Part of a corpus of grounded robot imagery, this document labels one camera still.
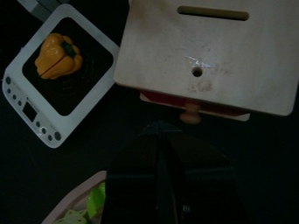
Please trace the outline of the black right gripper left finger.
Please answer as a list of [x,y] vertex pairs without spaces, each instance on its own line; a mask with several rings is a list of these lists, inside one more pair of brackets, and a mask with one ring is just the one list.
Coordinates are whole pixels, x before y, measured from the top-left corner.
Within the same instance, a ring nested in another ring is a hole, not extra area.
[[159,122],[121,149],[107,169],[101,224],[157,224],[156,160]]

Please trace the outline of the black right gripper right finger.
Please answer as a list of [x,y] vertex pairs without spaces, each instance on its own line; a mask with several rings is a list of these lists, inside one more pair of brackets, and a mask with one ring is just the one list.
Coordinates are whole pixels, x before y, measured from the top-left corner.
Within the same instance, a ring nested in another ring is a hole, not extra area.
[[165,122],[160,165],[167,197],[160,210],[175,224],[248,224],[229,160],[211,144]]

